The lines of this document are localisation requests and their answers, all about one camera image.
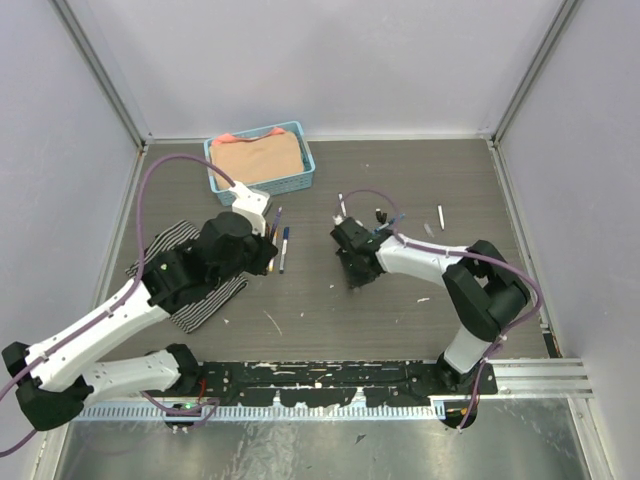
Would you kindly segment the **white pen blue end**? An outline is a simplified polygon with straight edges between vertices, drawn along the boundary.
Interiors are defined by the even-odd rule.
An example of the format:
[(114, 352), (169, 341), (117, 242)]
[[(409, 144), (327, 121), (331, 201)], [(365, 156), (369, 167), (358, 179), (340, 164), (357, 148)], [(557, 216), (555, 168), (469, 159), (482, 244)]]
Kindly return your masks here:
[(280, 260), (279, 260), (279, 273), (284, 274), (285, 265), (286, 265), (286, 255), (288, 251), (288, 243), (289, 243), (289, 235), (290, 235), (290, 227), (286, 226), (283, 229), (282, 236), (282, 244), (281, 244), (281, 252), (280, 252)]

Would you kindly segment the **purple gel pen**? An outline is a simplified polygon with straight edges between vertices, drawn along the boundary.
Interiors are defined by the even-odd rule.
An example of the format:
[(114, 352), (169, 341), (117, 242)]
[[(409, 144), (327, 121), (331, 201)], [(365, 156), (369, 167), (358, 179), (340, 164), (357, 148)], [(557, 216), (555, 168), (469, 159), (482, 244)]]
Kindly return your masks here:
[(275, 237), (275, 234), (277, 232), (277, 229), (278, 229), (278, 226), (279, 226), (279, 223), (280, 223), (280, 220), (281, 220), (282, 211), (283, 211), (283, 207), (282, 206), (278, 207), (276, 215), (275, 215), (275, 218), (274, 218), (274, 221), (273, 221), (273, 223), (271, 225), (270, 241), (273, 241), (273, 239)]

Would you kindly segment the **white pen yellow end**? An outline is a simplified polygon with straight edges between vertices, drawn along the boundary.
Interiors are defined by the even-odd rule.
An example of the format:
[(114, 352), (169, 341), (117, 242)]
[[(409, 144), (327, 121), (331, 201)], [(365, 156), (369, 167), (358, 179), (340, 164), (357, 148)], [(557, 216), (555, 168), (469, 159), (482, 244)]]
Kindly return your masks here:
[(269, 261), (269, 265), (268, 265), (268, 272), (269, 273), (272, 273), (274, 271), (274, 263), (275, 263), (275, 256), (276, 255), (277, 255), (277, 247), (276, 247), (276, 254)]

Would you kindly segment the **cyan gel pen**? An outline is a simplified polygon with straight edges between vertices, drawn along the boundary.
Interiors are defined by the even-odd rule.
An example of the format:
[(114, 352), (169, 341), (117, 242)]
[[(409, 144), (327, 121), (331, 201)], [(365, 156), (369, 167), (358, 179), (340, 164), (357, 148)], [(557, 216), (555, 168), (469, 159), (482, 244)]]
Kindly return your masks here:
[(400, 220), (404, 219), (405, 214), (401, 213), (395, 217), (393, 217), (391, 220), (388, 220), (387, 222), (381, 224), (380, 226), (376, 227), (373, 230), (373, 234), (377, 234), (379, 232), (381, 232), (382, 230), (388, 229), (390, 227), (392, 227), (393, 225), (395, 225), (396, 223), (398, 223)]

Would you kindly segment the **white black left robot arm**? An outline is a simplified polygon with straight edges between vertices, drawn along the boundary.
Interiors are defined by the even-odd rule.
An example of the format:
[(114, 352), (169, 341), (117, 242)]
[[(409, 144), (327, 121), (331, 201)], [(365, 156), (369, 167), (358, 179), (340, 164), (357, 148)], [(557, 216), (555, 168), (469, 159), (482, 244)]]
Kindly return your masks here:
[(194, 394), (201, 367), (184, 344), (142, 357), (104, 362), (109, 353), (147, 327), (170, 320), (197, 329), (246, 285), (264, 275), (278, 249), (240, 214), (223, 212), (197, 228), (181, 220), (156, 235), (144, 261), (104, 304), (38, 344), (14, 342), (2, 352), (17, 381), (20, 410), (37, 431), (77, 417), (90, 405), (138, 392)]

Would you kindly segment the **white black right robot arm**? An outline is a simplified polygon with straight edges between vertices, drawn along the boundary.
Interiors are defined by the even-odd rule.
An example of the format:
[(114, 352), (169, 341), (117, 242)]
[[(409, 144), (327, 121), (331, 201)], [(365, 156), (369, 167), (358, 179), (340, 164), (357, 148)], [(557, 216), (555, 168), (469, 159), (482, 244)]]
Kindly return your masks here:
[(331, 237), (350, 288), (383, 274), (401, 274), (444, 288), (461, 323), (439, 356), (442, 387), (462, 394), (471, 387), (485, 352), (527, 306), (529, 288), (488, 241), (445, 247), (413, 240), (389, 227), (366, 229), (352, 217), (337, 215)]

